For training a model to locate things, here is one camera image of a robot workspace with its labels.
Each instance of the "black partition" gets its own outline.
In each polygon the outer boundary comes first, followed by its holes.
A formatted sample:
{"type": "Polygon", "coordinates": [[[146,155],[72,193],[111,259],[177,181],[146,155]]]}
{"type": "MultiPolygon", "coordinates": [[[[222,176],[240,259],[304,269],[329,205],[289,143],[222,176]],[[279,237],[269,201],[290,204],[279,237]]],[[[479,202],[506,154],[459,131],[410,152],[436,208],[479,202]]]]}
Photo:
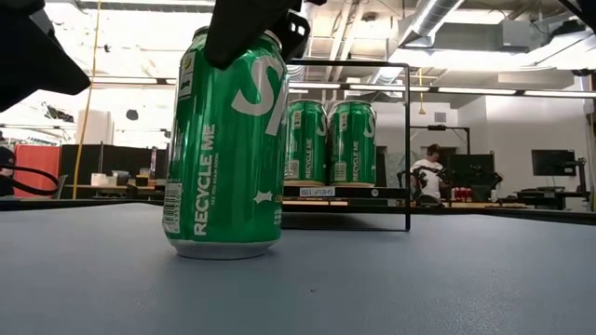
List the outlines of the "black partition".
{"type": "Polygon", "coordinates": [[[120,170],[136,176],[142,168],[151,167],[151,153],[152,149],[104,145],[102,173],[111,176],[120,170]]]}
{"type": "MultiPolygon", "coordinates": [[[[66,185],[75,183],[75,164],[76,154],[78,152],[78,145],[67,144],[62,145],[60,154],[60,175],[67,175],[66,185]]],[[[83,145],[81,153],[81,163],[78,170],[78,184],[91,184],[91,173],[100,172],[102,146],[100,144],[86,144],[83,145]]]]}
{"type": "MultiPolygon", "coordinates": [[[[60,174],[68,175],[65,184],[75,182],[75,164],[78,152],[77,144],[67,144],[61,147],[60,174]]],[[[114,145],[85,144],[81,154],[78,172],[78,184],[91,184],[92,173],[112,175],[114,170],[122,170],[131,176],[139,174],[141,168],[151,167],[152,149],[123,147],[114,145]]],[[[157,150],[156,178],[165,179],[168,168],[168,153],[157,150]]]]}

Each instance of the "workbench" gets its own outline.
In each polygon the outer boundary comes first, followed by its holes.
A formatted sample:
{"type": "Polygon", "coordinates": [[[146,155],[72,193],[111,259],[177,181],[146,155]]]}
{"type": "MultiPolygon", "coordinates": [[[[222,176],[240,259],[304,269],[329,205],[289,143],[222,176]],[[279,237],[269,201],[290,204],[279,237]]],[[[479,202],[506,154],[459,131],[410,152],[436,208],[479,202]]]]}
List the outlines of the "workbench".
{"type": "Polygon", "coordinates": [[[1,212],[0,334],[596,333],[591,226],[416,215],[410,233],[284,230],[263,257],[196,261],[160,220],[142,204],[1,212]]]}

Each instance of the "green soda can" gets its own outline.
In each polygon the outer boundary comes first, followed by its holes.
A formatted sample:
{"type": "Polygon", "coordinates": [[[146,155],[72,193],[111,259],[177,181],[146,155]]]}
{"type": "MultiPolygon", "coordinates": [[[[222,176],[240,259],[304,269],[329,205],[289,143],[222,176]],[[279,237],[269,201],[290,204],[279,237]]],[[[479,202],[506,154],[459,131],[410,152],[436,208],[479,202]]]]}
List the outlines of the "green soda can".
{"type": "Polygon", "coordinates": [[[162,224],[181,256],[254,257],[279,240],[287,69],[270,32],[225,71],[206,39],[181,61],[162,224]]]}
{"type": "Polygon", "coordinates": [[[331,184],[373,187],[376,183],[376,114],[368,102],[335,104],[330,118],[331,184]]]}
{"type": "Polygon", "coordinates": [[[286,185],[321,186],[327,181],[327,114],[315,100],[295,100],[288,108],[286,185]]]}

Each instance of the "nutrition label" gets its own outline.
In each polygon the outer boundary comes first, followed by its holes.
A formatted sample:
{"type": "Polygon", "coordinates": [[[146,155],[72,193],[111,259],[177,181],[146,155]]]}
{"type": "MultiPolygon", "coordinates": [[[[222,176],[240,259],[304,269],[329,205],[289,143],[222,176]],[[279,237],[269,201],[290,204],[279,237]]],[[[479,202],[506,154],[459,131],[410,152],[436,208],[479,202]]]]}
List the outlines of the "nutrition label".
{"type": "Polygon", "coordinates": [[[183,195],[183,185],[179,182],[166,184],[164,198],[164,217],[162,225],[167,233],[180,232],[180,204],[183,195]]]}
{"type": "Polygon", "coordinates": [[[300,161],[298,159],[292,159],[287,163],[286,179],[299,179],[300,178],[300,161]]]}
{"type": "Polygon", "coordinates": [[[333,175],[335,181],[347,181],[347,163],[335,163],[335,165],[333,166],[333,175]]]}

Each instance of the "fluorescent light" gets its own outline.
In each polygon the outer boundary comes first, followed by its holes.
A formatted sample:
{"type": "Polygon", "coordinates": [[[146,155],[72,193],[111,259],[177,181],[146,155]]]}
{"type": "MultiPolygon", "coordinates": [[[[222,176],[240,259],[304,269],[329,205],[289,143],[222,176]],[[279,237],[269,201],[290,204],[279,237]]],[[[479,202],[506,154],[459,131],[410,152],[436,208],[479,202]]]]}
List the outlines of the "fluorescent light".
{"type": "Polygon", "coordinates": [[[515,89],[500,88],[439,87],[439,93],[514,95],[515,92],[515,89]]]}
{"type": "Polygon", "coordinates": [[[3,128],[12,129],[45,129],[45,130],[59,130],[59,129],[72,129],[75,130],[75,125],[0,125],[3,128]]]}
{"type": "Polygon", "coordinates": [[[137,128],[117,128],[114,131],[119,131],[119,132],[165,132],[165,131],[169,131],[166,128],[142,128],[142,127],[137,127],[137,128]]]}
{"type": "Polygon", "coordinates": [[[439,50],[430,59],[432,67],[460,71],[505,71],[529,65],[517,54],[495,51],[439,50]]]}
{"type": "Polygon", "coordinates": [[[372,90],[385,92],[404,92],[405,86],[401,85],[370,85],[370,84],[350,84],[350,89],[353,90],[372,90]]]}
{"type": "Polygon", "coordinates": [[[320,89],[338,89],[340,84],[333,83],[307,83],[307,82],[290,82],[290,88],[320,88],[320,89]]]}
{"type": "Polygon", "coordinates": [[[561,97],[561,98],[585,98],[596,99],[596,92],[577,92],[577,91],[536,91],[528,90],[524,93],[527,97],[561,97]]]}
{"type": "Polygon", "coordinates": [[[151,85],[157,84],[155,78],[134,78],[134,77],[105,77],[93,78],[93,84],[128,84],[128,85],[151,85]]]}
{"type": "Polygon", "coordinates": [[[410,87],[411,92],[428,92],[430,87],[410,87]]]}
{"type": "MultiPolygon", "coordinates": [[[[97,3],[97,0],[84,0],[85,2],[97,3]]],[[[215,1],[200,1],[200,0],[102,0],[102,3],[117,3],[117,4],[139,4],[139,5],[182,5],[182,6],[215,6],[215,1]]]]}

